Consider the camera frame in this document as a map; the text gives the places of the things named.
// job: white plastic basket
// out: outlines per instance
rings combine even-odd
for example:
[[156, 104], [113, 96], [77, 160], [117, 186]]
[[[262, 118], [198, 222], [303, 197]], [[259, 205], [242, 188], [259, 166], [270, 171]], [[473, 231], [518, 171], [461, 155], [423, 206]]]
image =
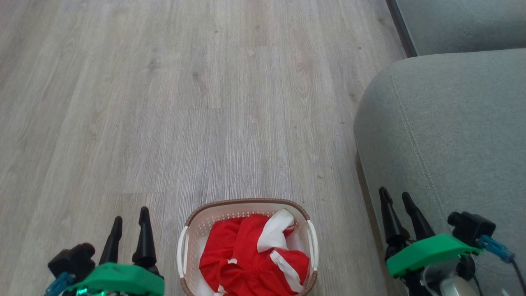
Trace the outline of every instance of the white plastic basket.
[[287, 238], [290, 249], [304, 252], [310, 259], [310, 267], [304, 289], [298, 295], [307, 295], [318, 277], [318, 238], [307, 212], [298, 204], [279, 199], [243, 199], [204, 205], [192, 213], [181, 231], [177, 242], [177, 269], [181, 285], [188, 296], [212, 296], [199, 270], [199, 260], [205, 248], [210, 229], [216, 221], [252, 214], [272, 216], [286, 209], [296, 220], [294, 232]]

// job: green bracket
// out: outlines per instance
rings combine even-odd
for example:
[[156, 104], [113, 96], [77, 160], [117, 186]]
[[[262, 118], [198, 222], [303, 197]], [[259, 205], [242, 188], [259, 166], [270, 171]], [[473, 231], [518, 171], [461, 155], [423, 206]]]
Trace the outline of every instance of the green bracket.
[[438, 234], [407, 246], [387, 260], [387, 268], [389, 274], [396, 279], [431, 264], [448, 261], [461, 255], [478, 255], [481, 251], [451, 235]]
[[104, 263], [95, 268], [84, 281], [71, 286], [77, 295], [87, 291], [123, 292], [134, 295], [163, 296], [164, 279], [136, 265]]

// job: gray sofa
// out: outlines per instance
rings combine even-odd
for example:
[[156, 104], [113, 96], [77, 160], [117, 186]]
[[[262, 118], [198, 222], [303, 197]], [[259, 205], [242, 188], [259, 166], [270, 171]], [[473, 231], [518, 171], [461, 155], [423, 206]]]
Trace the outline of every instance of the gray sofa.
[[[526, 272], [526, 0], [387, 4], [406, 53], [417, 57], [377, 75], [354, 123], [379, 228], [385, 186], [412, 232], [407, 191], [436, 233], [451, 232], [453, 211], [496, 223], [493, 237]], [[523, 294], [513, 267], [495, 255], [477, 257], [476, 270], [484, 295]]]
[[526, 47], [525, 0], [387, 0], [411, 56]]
[[[495, 222], [526, 271], [526, 49], [396, 62], [368, 86], [354, 126], [380, 229], [381, 186], [412, 229], [407, 191], [437, 233], [451, 231], [453, 211]], [[485, 295], [522, 294], [511, 265], [491, 254], [476, 265]]]

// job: fabric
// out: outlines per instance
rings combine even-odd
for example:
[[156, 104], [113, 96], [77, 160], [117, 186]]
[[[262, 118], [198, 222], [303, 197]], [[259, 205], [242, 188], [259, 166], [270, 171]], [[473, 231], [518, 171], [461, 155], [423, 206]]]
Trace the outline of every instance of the fabric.
[[287, 250], [284, 241], [293, 225], [286, 210], [272, 218], [254, 214], [216, 222], [199, 263], [203, 278], [217, 295], [296, 295], [307, 278], [309, 258]]
[[276, 212], [265, 224], [258, 240], [258, 252], [265, 252], [272, 248], [287, 250], [285, 233], [294, 229], [294, 216], [287, 210]]
[[[374, 78], [354, 132], [382, 236], [385, 186], [406, 229], [404, 191], [436, 233], [451, 232], [453, 211], [493, 221], [526, 270], [525, 82], [524, 49], [414, 57]], [[485, 295], [521, 295], [512, 266], [488, 253], [476, 265]]]
[[390, 0], [418, 55], [526, 47], [524, 0]]

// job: laminate floor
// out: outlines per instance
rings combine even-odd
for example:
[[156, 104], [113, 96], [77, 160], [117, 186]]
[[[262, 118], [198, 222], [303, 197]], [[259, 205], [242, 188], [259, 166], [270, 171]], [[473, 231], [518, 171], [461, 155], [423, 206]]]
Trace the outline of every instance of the laminate floor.
[[403, 58], [384, 0], [0, 0], [0, 289], [150, 208], [167, 295], [179, 232], [208, 202], [282, 198], [320, 242], [312, 295], [385, 295], [353, 118]]

